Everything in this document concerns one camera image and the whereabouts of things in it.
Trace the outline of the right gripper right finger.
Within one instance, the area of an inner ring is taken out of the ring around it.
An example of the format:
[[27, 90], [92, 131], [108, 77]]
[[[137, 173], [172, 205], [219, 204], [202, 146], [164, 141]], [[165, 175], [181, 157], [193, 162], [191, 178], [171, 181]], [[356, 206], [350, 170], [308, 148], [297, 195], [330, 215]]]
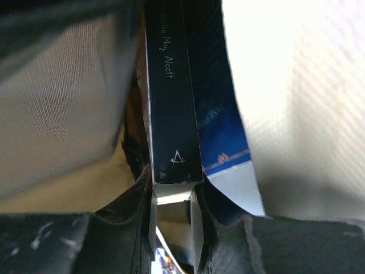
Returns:
[[190, 196], [195, 273], [265, 273], [254, 220], [264, 219], [240, 208], [210, 182]]

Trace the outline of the cream canvas backpack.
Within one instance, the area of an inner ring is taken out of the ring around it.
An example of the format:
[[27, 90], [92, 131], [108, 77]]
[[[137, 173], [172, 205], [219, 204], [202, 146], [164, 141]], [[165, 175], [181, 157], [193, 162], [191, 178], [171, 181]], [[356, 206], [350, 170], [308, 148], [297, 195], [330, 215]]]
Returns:
[[[151, 167], [145, 3], [1, 2], [1, 212], [94, 212]], [[364, 220], [364, 2], [221, 10], [265, 215]]]

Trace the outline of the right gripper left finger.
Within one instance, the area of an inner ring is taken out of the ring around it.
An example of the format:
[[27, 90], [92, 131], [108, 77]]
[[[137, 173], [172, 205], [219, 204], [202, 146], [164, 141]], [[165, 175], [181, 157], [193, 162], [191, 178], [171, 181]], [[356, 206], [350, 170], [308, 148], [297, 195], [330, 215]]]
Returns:
[[150, 273], [155, 208], [146, 166], [131, 187], [93, 214], [74, 273]]

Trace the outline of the blue orange book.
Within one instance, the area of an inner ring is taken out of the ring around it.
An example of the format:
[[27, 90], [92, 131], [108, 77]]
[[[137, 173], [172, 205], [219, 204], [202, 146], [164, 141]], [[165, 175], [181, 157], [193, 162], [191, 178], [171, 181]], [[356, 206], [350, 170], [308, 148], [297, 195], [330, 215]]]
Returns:
[[256, 216], [265, 209], [236, 104], [221, 1], [183, 1], [201, 161], [213, 186]]

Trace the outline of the floral white book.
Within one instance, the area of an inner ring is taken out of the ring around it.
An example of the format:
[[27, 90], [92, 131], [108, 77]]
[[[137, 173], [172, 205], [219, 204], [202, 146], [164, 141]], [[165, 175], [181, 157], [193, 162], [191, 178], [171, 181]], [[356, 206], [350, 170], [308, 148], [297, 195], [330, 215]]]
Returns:
[[183, 202], [203, 171], [181, 1], [146, 1], [136, 73], [157, 204]]

